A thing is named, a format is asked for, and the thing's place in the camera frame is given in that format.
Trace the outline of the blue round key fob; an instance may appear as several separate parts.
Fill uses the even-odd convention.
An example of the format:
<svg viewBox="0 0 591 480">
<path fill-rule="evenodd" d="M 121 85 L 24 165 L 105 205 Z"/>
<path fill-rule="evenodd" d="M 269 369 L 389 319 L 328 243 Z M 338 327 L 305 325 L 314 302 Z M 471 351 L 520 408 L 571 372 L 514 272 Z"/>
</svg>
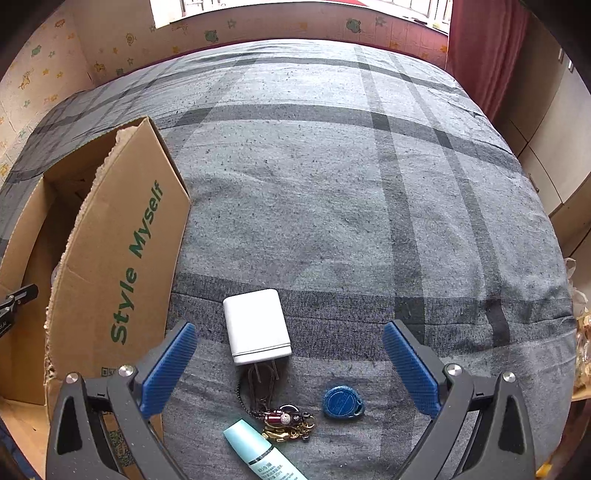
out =
<svg viewBox="0 0 591 480">
<path fill-rule="evenodd" d="M 334 420 L 353 420 L 365 414 L 365 403 L 355 389 L 339 385 L 325 392 L 322 413 Z"/>
</svg>

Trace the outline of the large white power adapter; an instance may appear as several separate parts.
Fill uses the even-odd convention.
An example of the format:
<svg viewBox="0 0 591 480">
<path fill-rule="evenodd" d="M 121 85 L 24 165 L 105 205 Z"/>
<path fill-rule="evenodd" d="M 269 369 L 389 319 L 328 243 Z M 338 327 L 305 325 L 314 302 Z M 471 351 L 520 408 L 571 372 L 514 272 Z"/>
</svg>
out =
<svg viewBox="0 0 591 480">
<path fill-rule="evenodd" d="M 291 355 L 290 335 L 276 290 L 230 296 L 223 300 L 222 307 L 235 365 L 273 361 Z"/>
</svg>

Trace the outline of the cardboard box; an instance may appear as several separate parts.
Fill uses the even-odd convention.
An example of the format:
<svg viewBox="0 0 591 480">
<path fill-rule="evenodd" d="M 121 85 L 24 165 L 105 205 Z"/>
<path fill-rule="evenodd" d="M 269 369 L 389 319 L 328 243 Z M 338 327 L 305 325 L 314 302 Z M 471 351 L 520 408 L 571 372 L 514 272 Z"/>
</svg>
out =
<svg viewBox="0 0 591 480">
<path fill-rule="evenodd" d="M 122 124 L 33 183 L 1 258 L 1 438 L 45 475 L 49 426 L 71 372 L 108 377 L 161 342 L 190 197 L 153 121 Z"/>
</svg>

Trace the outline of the mint green cream tube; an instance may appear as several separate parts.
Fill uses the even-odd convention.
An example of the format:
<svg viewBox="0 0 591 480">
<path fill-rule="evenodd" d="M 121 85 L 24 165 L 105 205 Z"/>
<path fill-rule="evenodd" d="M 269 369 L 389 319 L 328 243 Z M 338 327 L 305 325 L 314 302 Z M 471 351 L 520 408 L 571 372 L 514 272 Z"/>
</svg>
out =
<svg viewBox="0 0 591 480">
<path fill-rule="evenodd" d="M 229 446 L 249 469 L 263 480 L 305 480 L 307 477 L 270 441 L 239 420 L 223 431 Z"/>
</svg>

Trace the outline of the plastic bags on shelf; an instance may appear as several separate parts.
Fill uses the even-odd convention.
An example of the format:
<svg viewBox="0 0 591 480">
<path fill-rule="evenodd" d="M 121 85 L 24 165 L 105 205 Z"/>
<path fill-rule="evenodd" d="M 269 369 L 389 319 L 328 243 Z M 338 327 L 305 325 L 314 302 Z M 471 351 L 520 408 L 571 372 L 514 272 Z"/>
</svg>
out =
<svg viewBox="0 0 591 480">
<path fill-rule="evenodd" d="M 572 400 L 578 401 L 590 398 L 590 302 L 587 295 L 577 289 L 573 283 L 576 260 L 567 257 L 564 262 L 576 321 L 575 378 Z"/>
</svg>

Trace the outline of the grey plaid bed sheet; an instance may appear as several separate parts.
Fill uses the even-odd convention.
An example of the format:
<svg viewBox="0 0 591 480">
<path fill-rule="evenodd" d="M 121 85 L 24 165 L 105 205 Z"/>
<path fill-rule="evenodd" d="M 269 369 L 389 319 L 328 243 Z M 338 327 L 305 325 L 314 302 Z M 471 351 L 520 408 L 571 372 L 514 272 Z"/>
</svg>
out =
<svg viewBox="0 0 591 480">
<path fill-rule="evenodd" d="M 575 363 L 563 256 L 519 161 L 452 76 L 312 40 L 143 68 L 40 121 L 2 186 L 2 230 L 53 163 L 143 116 L 191 199 L 168 320 L 192 322 L 199 343 L 163 415 L 188 477 L 250 477 L 222 436 L 243 414 L 222 302 L 263 288 L 280 294 L 294 349 L 277 401 L 318 414 L 346 384 L 366 404 L 284 447 L 308 478 L 391 479 L 427 427 L 383 347 L 393 319 L 472 374 L 513 372 L 536 462 L 555 450 Z"/>
</svg>

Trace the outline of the white wardrobe cabinet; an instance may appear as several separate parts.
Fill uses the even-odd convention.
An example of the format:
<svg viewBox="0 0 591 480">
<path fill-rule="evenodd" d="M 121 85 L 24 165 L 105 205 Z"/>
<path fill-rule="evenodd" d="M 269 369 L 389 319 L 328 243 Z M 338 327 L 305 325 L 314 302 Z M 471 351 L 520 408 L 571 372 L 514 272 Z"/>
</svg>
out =
<svg viewBox="0 0 591 480">
<path fill-rule="evenodd" d="M 565 257 L 590 239 L 590 92 L 532 16 L 495 120 L 538 193 Z"/>
</svg>

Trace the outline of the red curtain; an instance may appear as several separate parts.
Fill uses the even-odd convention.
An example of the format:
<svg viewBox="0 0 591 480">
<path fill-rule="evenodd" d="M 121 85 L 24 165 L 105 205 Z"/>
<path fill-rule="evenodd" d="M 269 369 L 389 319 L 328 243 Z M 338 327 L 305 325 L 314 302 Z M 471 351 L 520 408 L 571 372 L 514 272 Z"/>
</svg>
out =
<svg viewBox="0 0 591 480">
<path fill-rule="evenodd" d="M 491 121 L 501 108 L 529 19 L 518 0 L 453 3 L 446 70 Z"/>
</svg>

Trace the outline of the keychain with charms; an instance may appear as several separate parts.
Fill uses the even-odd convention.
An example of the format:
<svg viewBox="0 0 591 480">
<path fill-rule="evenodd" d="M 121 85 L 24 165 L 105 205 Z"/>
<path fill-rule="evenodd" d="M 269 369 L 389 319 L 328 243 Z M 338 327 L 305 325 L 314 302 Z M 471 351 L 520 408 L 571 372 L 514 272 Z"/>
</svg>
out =
<svg viewBox="0 0 591 480">
<path fill-rule="evenodd" d="M 279 380 L 279 370 L 273 362 L 242 366 L 235 388 L 238 403 L 256 421 L 267 441 L 308 442 L 315 430 L 315 418 L 297 405 L 274 402 Z"/>
</svg>

